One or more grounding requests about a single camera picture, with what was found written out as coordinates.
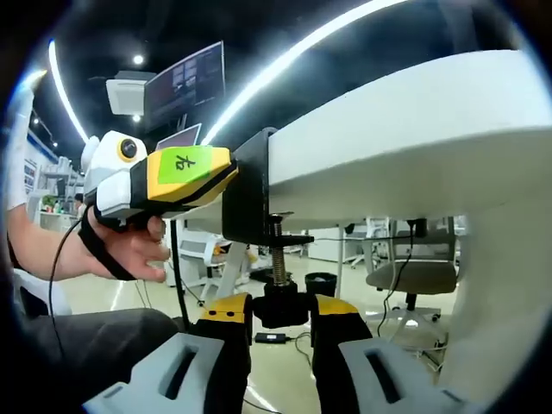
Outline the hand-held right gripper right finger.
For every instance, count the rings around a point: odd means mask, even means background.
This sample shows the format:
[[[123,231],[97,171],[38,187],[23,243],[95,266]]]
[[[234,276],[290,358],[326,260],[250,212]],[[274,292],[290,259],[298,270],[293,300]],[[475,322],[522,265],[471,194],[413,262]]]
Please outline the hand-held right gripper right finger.
[[[373,336],[359,311],[339,298],[310,305],[312,373],[322,413],[472,413],[474,406],[435,386],[400,346]]]

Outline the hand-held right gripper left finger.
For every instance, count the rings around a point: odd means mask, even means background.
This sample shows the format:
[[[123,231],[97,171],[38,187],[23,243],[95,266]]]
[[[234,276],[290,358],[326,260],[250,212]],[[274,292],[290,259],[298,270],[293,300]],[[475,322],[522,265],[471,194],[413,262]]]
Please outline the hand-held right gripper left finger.
[[[240,413],[251,372],[252,301],[243,292],[218,299],[186,333],[138,362],[84,404],[88,413]]]

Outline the person's left hand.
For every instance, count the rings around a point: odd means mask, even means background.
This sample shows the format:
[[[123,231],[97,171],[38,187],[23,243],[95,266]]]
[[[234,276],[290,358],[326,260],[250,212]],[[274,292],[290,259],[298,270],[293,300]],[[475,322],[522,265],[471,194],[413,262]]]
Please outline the person's left hand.
[[[107,253],[136,279],[163,282],[166,273],[152,262],[165,262],[170,258],[170,249],[163,243],[166,226],[156,216],[151,216],[145,229],[130,228],[117,233],[100,224],[94,210],[87,210],[89,224],[95,234],[104,242]]]

